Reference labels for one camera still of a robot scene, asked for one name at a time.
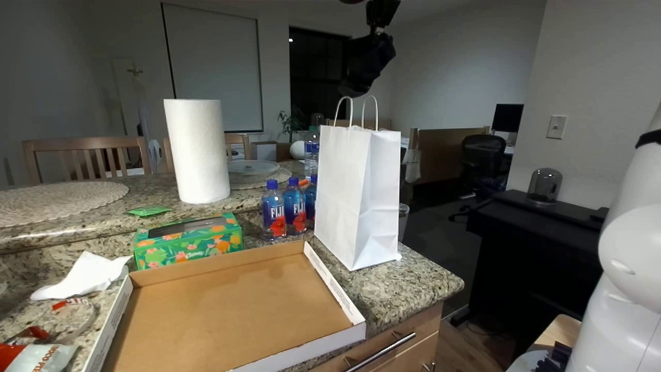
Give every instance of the wall outlet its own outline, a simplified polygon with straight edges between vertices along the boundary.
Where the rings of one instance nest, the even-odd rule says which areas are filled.
[[[545,139],[562,140],[567,128],[567,116],[555,113],[545,130]]]

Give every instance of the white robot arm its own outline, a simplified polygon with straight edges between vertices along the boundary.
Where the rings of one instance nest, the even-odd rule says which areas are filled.
[[[569,372],[661,371],[661,105],[600,238],[603,277]]]

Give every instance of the paper towel roll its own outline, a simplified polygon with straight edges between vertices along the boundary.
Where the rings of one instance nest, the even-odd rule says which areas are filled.
[[[163,99],[182,203],[230,197],[225,130],[220,99]]]

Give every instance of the open pizza box lid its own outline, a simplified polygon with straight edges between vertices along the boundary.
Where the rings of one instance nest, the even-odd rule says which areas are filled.
[[[132,272],[105,371],[283,371],[367,339],[308,241]]]

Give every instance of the black desk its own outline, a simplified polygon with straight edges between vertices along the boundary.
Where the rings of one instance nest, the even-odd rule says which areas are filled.
[[[556,315],[582,318],[601,277],[597,210],[508,191],[470,212],[481,235],[472,315],[496,317],[526,352]]]

